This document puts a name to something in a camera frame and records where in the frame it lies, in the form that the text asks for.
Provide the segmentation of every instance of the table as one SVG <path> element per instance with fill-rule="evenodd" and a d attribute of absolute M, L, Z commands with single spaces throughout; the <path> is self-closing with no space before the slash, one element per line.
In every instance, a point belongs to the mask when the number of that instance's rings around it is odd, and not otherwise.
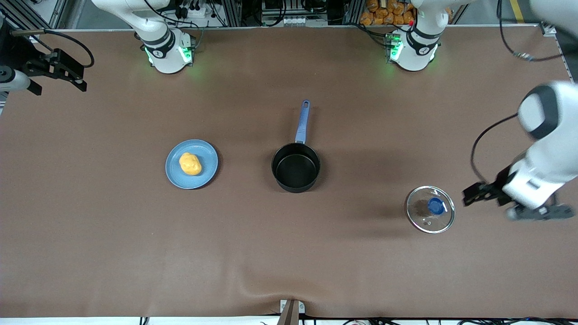
<path fill-rule="evenodd" d="M 449 28 L 410 73 L 356 29 L 270 28 L 208 31 L 194 67 L 162 75 L 130 32 L 74 36 L 96 57 L 88 91 L 38 79 L 43 95 L 11 94 L 0 119 L 0 316 L 257 315 L 296 298 L 323 317 L 578 317 L 578 219 L 510 222 L 495 202 L 461 204 L 474 139 L 537 84 L 567 80 L 561 60 L 517 60 L 496 28 Z M 539 28 L 506 37 L 558 51 Z M 310 191 L 285 193 L 271 158 L 305 98 L 323 166 Z M 221 165 L 185 191 L 164 164 L 191 138 Z M 496 128 L 482 173 L 529 144 L 515 121 Z M 457 206 L 439 235 L 403 212 L 426 184 Z M 560 200 L 577 193 L 567 184 Z"/>

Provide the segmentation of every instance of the green indicator light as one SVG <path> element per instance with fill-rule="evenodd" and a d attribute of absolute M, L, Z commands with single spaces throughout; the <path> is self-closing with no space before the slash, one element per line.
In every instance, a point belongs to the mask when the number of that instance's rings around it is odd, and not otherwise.
<path fill-rule="evenodd" d="M 183 57 L 183 60 L 185 62 L 191 62 L 191 59 L 192 59 L 191 49 L 189 49 L 187 47 L 182 48 L 179 46 L 179 52 L 180 52 L 180 54 Z"/>
<path fill-rule="evenodd" d="M 402 49 L 403 49 L 403 42 L 400 41 L 397 45 L 394 46 L 393 49 L 391 49 L 391 59 L 392 60 L 399 59 L 399 54 L 401 53 Z"/>
<path fill-rule="evenodd" d="M 144 51 L 146 52 L 146 55 L 149 57 L 149 62 L 150 62 L 151 64 L 153 64 L 153 59 L 150 57 L 149 50 L 145 47 L 145 48 L 144 48 Z"/>

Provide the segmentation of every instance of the black saucepan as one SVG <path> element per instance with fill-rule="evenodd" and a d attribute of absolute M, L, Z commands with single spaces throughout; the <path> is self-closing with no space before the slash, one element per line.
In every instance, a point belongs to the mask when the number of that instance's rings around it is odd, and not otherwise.
<path fill-rule="evenodd" d="M 301 193 L 310 189 L 315 184 L 321 168 L 319 156 L 305 144 L 310 106 L 307 100 L 301 105 L 295 143 L 289 143 L 277 150 L 271 162 L 271 170 L 277 183 L 291 193 Z"/>

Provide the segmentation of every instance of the black cable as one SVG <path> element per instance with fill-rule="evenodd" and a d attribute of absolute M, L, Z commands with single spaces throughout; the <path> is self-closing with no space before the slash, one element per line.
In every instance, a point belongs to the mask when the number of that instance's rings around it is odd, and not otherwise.
<path fill-rule="evenodd" d="M 198 49 L 199 46 L 201 45 L 201 41 L 203 40 L 203 35 L 205 34 L 205 29 L 207 29 L 208 26 L 209 26 L 209 21 L 207 20 L 207 26 L 203 27 L 203 30 L 201 30 L 201 36 L 199 37 L 199 40 L 195 44 L 195 49 Z"/>
<path fill-rule="evenodd" d="M 339 18 L 334 18 L 334 19 L 324 19 L 324 21 L 338 21 L 338 20 L 342 20 L 344 18 L 344 16 L 341 16 Z"/>
<path fill-rule="evenodd" d="M 177 20 L 177 19 L 173 19 L 173 18 L 170 18 L 170 17 L 166 17 L 166 16 L 162 15 L 160 12 L 156 11 L 156 10 L 153 8 L 153 6 L 151 6 L 150 3 L 149 3 L 147 0 L 143 0 L 143 1 L 146 3 L 146 5 L 149 7 L 149 9 L 152 10 L 152 11 L 153 11 L 155 14 L 157 14 L 158 16 L 160 16 L 160 17 L 162 17 L 162 18 L 164 18 L 164 19 L 173 21 L 174 23 L 189 24 L 190 27 L 193 27 L 193 25 L 194 25 L 197 29 L 199 29 L 199 25 L 197 25 L 197 24 L 195 24 L 195 23 L 193 23 L 193 22 L 191 22 L 191 21 L 183 21 L 183 20 Z"/>
<path fill-rule="evenodd" d="M 257 14 L 259 12 L 262 12 L 261 7 L 257 6 L 259 4 L 259 2 L 260 2 L 259 0 L 253 0 L 253 9 L 257 8 L 257 11 L 253 10 L 253 19 L 257 22 L 257 24 L 259 24 L 259 26 L 273 27 L 273 26 L 276 26 L 283 21 L 283 19 L 285 18 L 285 15 L 287 13 L 287 4 L 285 3 L 285 0 L 279 0 L 279 17 L 271 25 L 267 25 L 267 24 L 263 23 L 261 21 L 261 19 L 257 18 Z"/>
<path fill-rule="evenodd" d="M 478 170 L 478 168 L 476 167 L 476 163 L 474 162 L 474 156 L 476 155 L 476 147 L 477 147 L 477 143 L 480 142 L 480 139 L 486 134 L 488 133 L 489 130 L 493 129 L 494 127 L 513 119 L 514 117 L 518 116 L 518 113 L 514 114 L 514 115 L 510 115 L 504 119 L 501 119 L 500 121 L 497 121 L 496 123 L 490 125 L 488 128 L 486 128 L 482 133 L 480 133 L 480 135 L 477 137 L 477 139 L 474 141 L 473 146 L 472 146 L 472 154 L 470 155 L 470 165 L 472 166 L 472 170 L 473 173 L 476 174 L 476 176 L 484 183 L 488 183 L 488 181 L 484 178 L 484 176 L 481 175 L 480 171 Z M 464 325 L 465 323 L 473 323 L 473 324 L 477 324 L 477 325 L 488 325 L 490 323 L 482 323 L 482 322 L 476 322 L 474 320 L 470 320 L 470 319 L 465 319 L 462 320 L 461 322 L 458 323 L 458 325 Z"/>
<path fill-rule="evenodd" d="M 503 325 L 511 325 L 518 322 L 542 322 L 542 323 L 550 323 L 554 325 L 564 325 L 563 323 L 554 320 L 554 319 L 545 319 L 539 317 L 525 317 L 521 319 L 512 320 L 511 322 L 503 322 Z"/>
<path fill-rule="evenodd" d="M 369 35 L 369 37 L 371 38 L 372 41 L 374 41 L 375 43 L 377 43 L 378 45 L 382 46 L 382 47 L 389 47 L 389 45 L 385 44 L 385 43 L 381 43 L 379 42 L 377 39 L 374 38 L 374 36 L 380 37 L 380 38 L 384 38 L 386 37 L 386 34 L 380 34 L 378 32 L 374 32 L 374 31 L 370 31 L 366 26 L 363 25 L 359 25 L 356 23 L 347 23 L 346 25 L 352 25 L 355 26 L 357 28 L 359 28 L 360 30 L 364 31 L 367 35 Z"/>
<path fill-rule="evenodd" d="M 213 13 L 215 14 L 215 16 L 217 16 L 217 20 L 219 23 L 221 23 L 221 25 L 223 27 L 227 27 L 227 24 L 225 23 L 225 21 L 221 18 L 221 15 L 219 15 L 219 13 L 217 12 L 217 6 L 215 6 L 215 3 L 213 0 L 207 0 L 207 3 L 209 4 L 209 7 L 211 8 L 211 10 L 213 11 Z"/>
<path fill-rule="evenodd" d="M 301 6 L 303 7 L 303 9 L 305 9 L 306 11 L 308 11 L 310 13 L 322 13 L 322 12 L 327 10 L 327 4 L 323 7 L 320 7 L 320 8 L 307 7 L 305 5 L 305 0 L 301 0 Z"/>
<path fill-rule="evenodd" d="M 31 35 L 31 37 L 34 38 L 34 39 L 38 42 L 38 44 L 44 46 L 44 48 L 47 49 L 48 51 L 50 51 L 50 52 L 54 51 L 54 50 L 52 49 L 52 47 L 50 47 L 50 46 L 48 46 L 46 43 L 42 42 L 42 41 L 41 41 L 38 37 L 36 37 L 35 35 Z"/>
<path fill-rule="evenodd" d="M 512 20 L 512 19 L 504 19 L 502 17 L 502 8 L 503 8 L 503 3 L 502 0 L 498 0 L 498 4 L 496 6 L 496 17 L 498 18 L 499 21 L 499 29 L 500 29 L 500 36 L 502 38 L 502 43 L 504 44 L 504 46 L 506 47 L 506 49 L 515 57 L 518 57 L 522 60 L 526 60 L 529 62 L 543 62 L 543 61 L 549 61 L 549 60 L 553 60 L 556 58 L 560 58 L 562 56 L 564 56 L 564 53 L 560 53 L 560 54 L 556 54 L 553 56 L 549 56 L 549 57 L 543 57 L 543 58 L 534 58 L 533 56 L 529 55 L 528 53 L 523 53 L 523 52 L 517 52 L 514 51 L 510 45 L 508 44 L 508 42 L 506 41 L 506 38 L 504 37 L 504 31 L 503 31 L 503 26 L 502 26 L 502 22 L 503 21 L 515 21 L 518 22 L 517 20 Z M 578 53 L 578 47 L 573 49 L 572 51 L 566 52 L 566 55 L 568 54 L 575 54 Z"/>
<path fill-rule="evenodd" d="M 82 47 L 86 53 L 88 54 L 88 56 L 90 57 L 90 63 L 87 65 L 83 65 L 83 67 L 85 68 L 90 68 L 91 66 L 94 65 L 94 55 L 92 54 L 92 52 L 90 51 L 89 48 L 87 48 L 86 45 L 84 45 L 81 41 L 77 40 L 76 38 L 72 37 L 72 36 L 68 36 L 67 34 L 63 34 L 61 32 L 57 32 L 57 31 L 52 31 L 50 29 L 44 29 L 44 33 L 46 34 L 52 34 L 52 35 L 56 35 L 56 36 L 60 36 L 63 37 L 65 39 L 71 40 L 73 42 L 75 42 L 76 44 L 80 45 L 80 47 Z"/>

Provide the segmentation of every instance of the pot handle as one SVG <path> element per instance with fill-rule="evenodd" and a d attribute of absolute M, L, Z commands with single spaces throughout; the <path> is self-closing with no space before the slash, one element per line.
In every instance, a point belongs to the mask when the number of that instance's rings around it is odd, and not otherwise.
<path fill-rule="evenodd" d="M 299 126 L 297 127 L 297 134 L 295 135 L 296 143 L 305 144 L 305 138 L 307 136 L 307 119 L 309 118 L 309 107 L 311 107 L 311 103 L 308 100 L 304 100 L 303 104 L 301 104 Z"/>

